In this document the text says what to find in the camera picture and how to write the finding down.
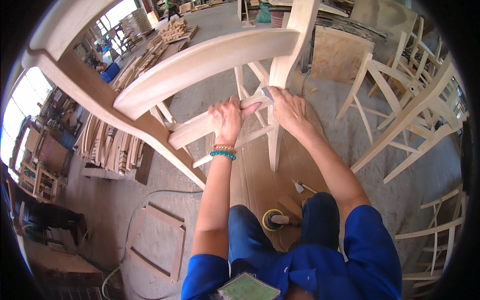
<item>turquoise bead bracelet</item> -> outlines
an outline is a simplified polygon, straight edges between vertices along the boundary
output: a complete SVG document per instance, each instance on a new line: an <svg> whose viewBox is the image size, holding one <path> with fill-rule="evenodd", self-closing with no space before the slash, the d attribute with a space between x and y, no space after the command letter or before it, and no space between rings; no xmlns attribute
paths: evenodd
<svg viewBox="0 0 480 300"><path fill-rule="evenodd" d="M225 151L212 151L212 152L210 152L210 156L215 156L215 155L223 155L223 156L226 156L226 157L230 157L232 160L237 159L235 157L235 155L233 155L232 153L225 152Z"/></svg>

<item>wood pile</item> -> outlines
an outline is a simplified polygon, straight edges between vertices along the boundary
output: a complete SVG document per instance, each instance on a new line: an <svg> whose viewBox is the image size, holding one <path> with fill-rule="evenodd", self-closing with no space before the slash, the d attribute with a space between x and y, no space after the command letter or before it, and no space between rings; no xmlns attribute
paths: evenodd
<svg viewBox="0 0 480 300"><path fill-rule="evenodd" d="M171 20L167 26L163 26L158 31L164 42L177 39L184 36L187 32L187 21L185 19Z"/></svg>
<svg viewBox="0 0 480 300"><path fill-rule="evenodd" d="M111 85L122 92L136 78L157 63L184 49L186 42L174 45L159 41L153 48L140 57L131 58ZM124 175L137 164L142 155L144 141L122 132L90 114L85 126L74 145L74 149L83 160L109 171Z"/></svg>
<svg viewBox="0 0 480 300"><path fill-rule="evenodd" d="M152 30L152 25L143 8L139 8L122 20L122 26L135 35L145 35Z"/></svg>
<svg viewBox="0 0 480 300"><path fill-rule="evenodd" d="M83 160L124 175L136 166L144 142L90 114L75 146Z"/></svg>
<svg viewBox="0 0 480 300"><path fill-rule="evenodd" d="M193 3L187 2L185 4L182 4L180 5L179 9L180 9L180 13L189 12L193 9Z"/></svg>
<svg viewBox="0 0 480 300"><path fill-rule="evenodd" d="M204 8L209 8L210 6L212 6L210 3L205 3L205 4L202 4L202 5L197 5L195 6L195 10L196 11L199 11L199 10L202 10Z"/></svg>

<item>orbital sander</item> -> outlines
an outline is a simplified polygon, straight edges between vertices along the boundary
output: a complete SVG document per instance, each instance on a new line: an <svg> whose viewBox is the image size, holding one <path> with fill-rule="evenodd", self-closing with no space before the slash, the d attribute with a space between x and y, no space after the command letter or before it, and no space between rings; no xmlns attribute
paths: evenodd
<svg viewBox="0 0 480 300"><path fill-rule="evenodd" d="M273 232L282 229L284 225L300 227L301 222L290 221L289 216L285 216L281 210L273 208L265 212L262 225L268 231Z"/></svg>

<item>person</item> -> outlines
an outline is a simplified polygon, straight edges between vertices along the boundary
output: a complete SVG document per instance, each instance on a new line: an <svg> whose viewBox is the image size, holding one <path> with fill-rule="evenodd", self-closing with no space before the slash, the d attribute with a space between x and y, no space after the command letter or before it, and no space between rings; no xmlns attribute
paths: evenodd
<svg viewBox="0 0 480 300"><path fill-rule="evenodd" d="M217 289L247 272L279 289L278 299L400 299L400 261L380 214L350 168L307 120L306 100L268 89L275 102L273 116L308 150L330 193L317 193L305 203L298 246L278 252L252 212L243 205L229 209L234 155L214 155L181 298L214 299ZM223 149L235 145L245 116L259 105L241 110L239 103L232 96L208 109L216 145L227 145ZM337 251L340 216L347 262Z"/></svg>
<svg viewBox="0 0 480 300"><path fill-rule="evenodd" d="M13 220L14 228L20 234L23 230L18 228L22 202L24 225L31 225L35 231L43 232L48 227L69 230L73 242L78 245L78 234L82 237L87 231L85 216L77 214L70 209L50 204L40 203L34 197L22 190L8 174L8 167L1 163L1 197L6 203Z"/></svg>
<svg viewBox="0 0 480 300"><path fill-rule="evenodd" d="M179 13L179 5L174 2L173 0L164 0L165 7L168 9L168 21L170 21L170 17L173 15L177 15L179 18L181 18L181 15Z"/></svg>

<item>blue pants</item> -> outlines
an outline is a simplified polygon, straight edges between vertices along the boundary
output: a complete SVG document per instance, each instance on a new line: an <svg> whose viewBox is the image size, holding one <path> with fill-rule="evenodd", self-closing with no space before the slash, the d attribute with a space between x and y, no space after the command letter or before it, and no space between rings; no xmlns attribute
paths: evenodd
<svg viewBox="0 0 480 300"><path fill-rule="evenodd" d="M340 216L335 199L320 192L302 208L299 244L318 244L337 250ZM255 215L245 206L230 208L228 216L228 262L258 253L276 253Z"/></svg>

